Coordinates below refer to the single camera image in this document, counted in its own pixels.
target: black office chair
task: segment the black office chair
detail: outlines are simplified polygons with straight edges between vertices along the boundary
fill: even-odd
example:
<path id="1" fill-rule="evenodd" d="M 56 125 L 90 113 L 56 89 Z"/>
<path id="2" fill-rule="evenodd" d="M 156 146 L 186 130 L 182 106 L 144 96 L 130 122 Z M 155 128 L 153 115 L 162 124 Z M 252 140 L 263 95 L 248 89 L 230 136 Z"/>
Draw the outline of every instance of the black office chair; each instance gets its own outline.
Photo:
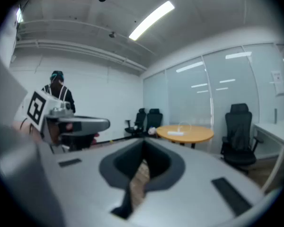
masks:
<path id="1" fill-rule="evenodd" d="M 161 126 L 163 114 L 160 113 L 158 108 L 150 109 L 149 113 L 147 114 L 147 125 L 146 125 L 146 132 L 144 132 L 144 136 L 148 137 L 155 137 L 154 135 L 149 135 L 148 130 L 150 127 L 158 128 Z"/>
<path id="2" fill-rule="evenodd" d="M 227 137 L 222 137 L 221 154 L 229 165 L 248 174 L 248 170 L 240 166 L 254 164 L 257 160 L 254 154 L 257 144 L 263 143 L 262 139 L 254 137 L 256 142 L 253 149 L 249 145 L 252 113 L 246 104 L 234 104 L 231 105 L 231 111 L 225 115 L 225 119 Z"/>
<path id="3" fill-rule="evenodd" d="M 134 122 L 134 125 L 137 126 L 137 129 L 135 130 L 134 127 L 131 127 L 130 120 L 126 120 L 128 123 L 128 128 L 125 129 L 127 133 L 132 134 L 132 136 L 137 136 L 138 134 L 142 133 L 144 128 L 144 120 L 146 117 L 146 112 L 144 108 L 140 108 L 139 112 L 137 113 L 136 121 Z"/>

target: white wall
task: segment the white wall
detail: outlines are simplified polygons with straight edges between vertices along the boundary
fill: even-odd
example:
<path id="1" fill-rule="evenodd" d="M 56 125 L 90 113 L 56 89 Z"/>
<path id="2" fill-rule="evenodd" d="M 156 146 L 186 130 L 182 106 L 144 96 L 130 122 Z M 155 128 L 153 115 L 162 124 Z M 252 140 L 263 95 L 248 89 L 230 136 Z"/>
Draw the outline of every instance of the white wall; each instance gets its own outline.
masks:
<path id="1" fill-rule="evenodd" d="M 52 50 L 16 49 L 10 70 L 29 92 L 49 83 L 54 70 L 64 73 L 64 84 L 72 93 L 76 115 L 107 118 L 108 130 L 98 141 L 125 136 L 125 120 L 134 122 L 143 106 L 142 80 L 132 69 L 98 58 Z"/>
<path id="2" fill-rule="evenodd" d="M 164 69 L 178 65 L 200 55 L 235 46 L 261 43 L 284 44 L 284 32 L 276 28 L 250 26 L 216 34 L 200 41 L 194 41 L 156 60 L 141 77 L 147 78 Z"/>

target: chair armrest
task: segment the chair armrest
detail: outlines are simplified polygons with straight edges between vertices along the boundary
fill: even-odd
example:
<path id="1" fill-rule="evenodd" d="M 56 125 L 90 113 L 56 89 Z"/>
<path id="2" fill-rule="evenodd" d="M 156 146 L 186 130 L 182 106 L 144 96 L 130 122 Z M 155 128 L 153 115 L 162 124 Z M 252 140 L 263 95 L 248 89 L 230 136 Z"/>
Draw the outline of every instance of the chair armrest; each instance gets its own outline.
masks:
<path id="1" fill-rule="evenodd" d="M 229 144 L 228 138 L 226 136 L 222 137 L 222 142 Z"/>
<path id="2" fill-rule="evenodd" d="M 259 136 L 254 136 L 254 139 L 255 139 L 256 141 L 258 141 L 260 144 L 263 144 L 263 143 L 264 143 L 264 140 L 263 140 L 261 137 L 259 137 Z"/>
<path id="3" fill-rule="evenodd" d="M 130 128 L 131 127 L 131 121 L 130 120 L 125 120 L 125 122 L 127 122 L 128 127 Z"/>

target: wooden tabletop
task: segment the wooden tabletop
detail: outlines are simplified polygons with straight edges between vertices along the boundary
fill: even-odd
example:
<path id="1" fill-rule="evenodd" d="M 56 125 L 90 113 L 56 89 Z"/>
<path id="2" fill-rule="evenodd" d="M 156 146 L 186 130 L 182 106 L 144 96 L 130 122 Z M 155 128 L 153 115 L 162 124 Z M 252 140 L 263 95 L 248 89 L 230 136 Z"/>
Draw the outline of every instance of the wooden tabletop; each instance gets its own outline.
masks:
<path id="1" fill-rule="evenodd" d="M 208 141 L 213 137 L 211 129 L 202 126 L 180 125 L 180 132 L 183 136 L 168 135 L 168 131 L 178 131 L 178 125 L 166 125 L 157 128 L 157 134 L 162 138 L 180 143 L 199 143 Z"/>

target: black cutout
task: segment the black cutout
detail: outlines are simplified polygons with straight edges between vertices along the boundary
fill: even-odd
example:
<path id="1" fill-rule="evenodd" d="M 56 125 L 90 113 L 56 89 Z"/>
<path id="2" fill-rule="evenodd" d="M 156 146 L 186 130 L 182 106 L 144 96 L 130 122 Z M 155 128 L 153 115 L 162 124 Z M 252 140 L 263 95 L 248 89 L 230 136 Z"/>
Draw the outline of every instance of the black cutout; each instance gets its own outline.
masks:
<path id="1" fill-rule="evenodd" d="M 212 180 L 212 184 L 236 216 L 251 208 L 251 204 L 224 177 Z"/>
<path id="2" fill-rule="evenodd" d="M 145 193 L 170 188 L 185 171 L 180 155 L 148 139 L 138 140 L 103 158 L 99 166 L 100 174 L 110 186 L 125 190 L 122 205 L 112 210 L 122 218 L 128 218 L 132 213 L 129 184 L 143 160 L 146 160 L 150 171 Z"/>
<path id="3" fill-rule="evenodd" d="M 76 164 L 76 163 L 79 163 L 79 162 L 82 162 L 80 159 L 72 159 L 72 160 L 68 160 L 68 161 L 61 161 L 59 162 L 59 165 L 61 167 L 66 167 L 66 166 L 70 166 L 70 165 L 73 165 L 73 164 Z"/>

